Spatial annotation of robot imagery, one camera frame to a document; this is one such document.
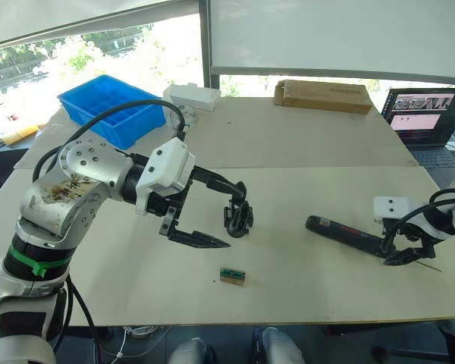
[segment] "white table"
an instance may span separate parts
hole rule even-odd
[[[191,189],[179,228],[215,235],[227,249],[194,249],[158,235],[161,218],[107,201],[71,263],[71,276],[97,325],[392,322],[455,317],[455,237],[427,263],[387,267],[381,260],[305,229],[321,215],[372,234],[374,196],[427,200],[438,188],[423,168],[225,168],[243,180],[255,224],[235,240],[222,226],[228,198]],[[0,256],[31,170],[0,189]],[[397,243],[403,246],[404,239]],[[219,268],[246,271],[244,287],[219,281]],[[85,325],[79,309],[72,325]]]
[[[214,111],[197,114],[186,143],[196,163],[207,168],[418,165],[374,108],[360,115],[287,108],[270,98],[222,98]],[[15,168],[33,168],[77,128],[61,108]],[[166,124],[128,150],[149,155],[173,133]],[[92,131],[85,138],[102,140]]]

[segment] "laptop screen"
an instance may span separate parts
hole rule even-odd
[[[408,146],[444,146],[455,130],[455,89],[391,89],[382,116]]]

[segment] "laptop keyboard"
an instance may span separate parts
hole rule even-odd
[[[455,157],[447,148],[412,150],[411,154],[425,168],[455,168]]]

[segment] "laptop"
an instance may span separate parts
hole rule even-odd
[[[455,155],[445,148],[455,130],[455,89],[391,89],[382,110],[418,163],[451,181]]]

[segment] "brown cardboard box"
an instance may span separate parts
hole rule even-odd
[[[294,108],[318,108],[357,114],[367,114],[372,107],[363,85],[298,80],[278,82],[274,103]]]

